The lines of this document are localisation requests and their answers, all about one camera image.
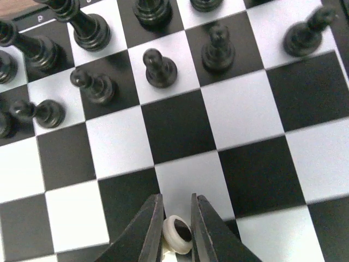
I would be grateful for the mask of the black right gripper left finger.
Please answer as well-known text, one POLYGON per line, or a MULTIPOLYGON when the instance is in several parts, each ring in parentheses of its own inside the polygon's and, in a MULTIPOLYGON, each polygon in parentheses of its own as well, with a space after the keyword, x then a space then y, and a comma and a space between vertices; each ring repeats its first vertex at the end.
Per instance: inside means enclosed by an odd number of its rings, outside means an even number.
POLYGON ((96 261, 162 261, 163 221, 163 195, 153 194, 96 261))

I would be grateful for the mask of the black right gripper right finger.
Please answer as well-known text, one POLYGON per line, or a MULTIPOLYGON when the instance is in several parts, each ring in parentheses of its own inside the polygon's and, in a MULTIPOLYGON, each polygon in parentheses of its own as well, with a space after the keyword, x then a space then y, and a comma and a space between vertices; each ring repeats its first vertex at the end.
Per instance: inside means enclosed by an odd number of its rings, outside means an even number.
POLYGON ((191 195, 192 261, 260 261, 204 195, 191 195))

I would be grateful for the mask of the row of black chess pieces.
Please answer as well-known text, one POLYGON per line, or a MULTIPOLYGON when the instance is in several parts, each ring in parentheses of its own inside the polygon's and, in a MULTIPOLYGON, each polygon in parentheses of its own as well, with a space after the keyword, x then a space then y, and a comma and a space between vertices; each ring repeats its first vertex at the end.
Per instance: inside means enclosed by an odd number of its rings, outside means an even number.
POLYGON ((55 99, 64 104, 63 128, 85 123, 110 140, 126 127, 149 138, 214 140, 232 147, 281 135, 303 138, 333 132, 347 115, 347 86, 330 29, 317 51, 291 57, 282 46, 286 31, 320 1, 270 1, 253 6, 227 2, 217 14, 201 16, 179 2, 179 25, 163 37, 121 21, 121 3, 85 7, 111 24, 105 51, 88 53, 59 22, 34 28, 65 49, 69 61, 49 76, 34 76, 22 55, 15 80, 1 86, 1 100, 55 99))

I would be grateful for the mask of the white pawn lying left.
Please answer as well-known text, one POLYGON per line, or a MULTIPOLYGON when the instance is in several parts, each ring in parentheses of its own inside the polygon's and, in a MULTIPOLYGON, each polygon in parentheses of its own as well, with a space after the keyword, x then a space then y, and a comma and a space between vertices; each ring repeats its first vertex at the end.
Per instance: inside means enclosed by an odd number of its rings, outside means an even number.
POLYGON ((179 216, 171 215, 163 221, 162 261, 171 254, 187 255, 192 249, 190 226, 179 216))

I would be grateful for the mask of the black and silver chessboard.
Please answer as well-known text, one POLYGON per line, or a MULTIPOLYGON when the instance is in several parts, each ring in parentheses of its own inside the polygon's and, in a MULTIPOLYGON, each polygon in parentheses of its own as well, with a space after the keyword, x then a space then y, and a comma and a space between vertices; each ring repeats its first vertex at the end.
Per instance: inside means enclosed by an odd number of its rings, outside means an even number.
POLYGON ((61 103, 64 122, 1 140, 1 261, 93 261, 152 194, 190 222, 204 195, 262 261, 348 261, 348 18, 341 1, 81 1, 111 41, 88 52, 39 7, 19 31, 62 48, 51 72, 15 47, 1 111, 61 103))

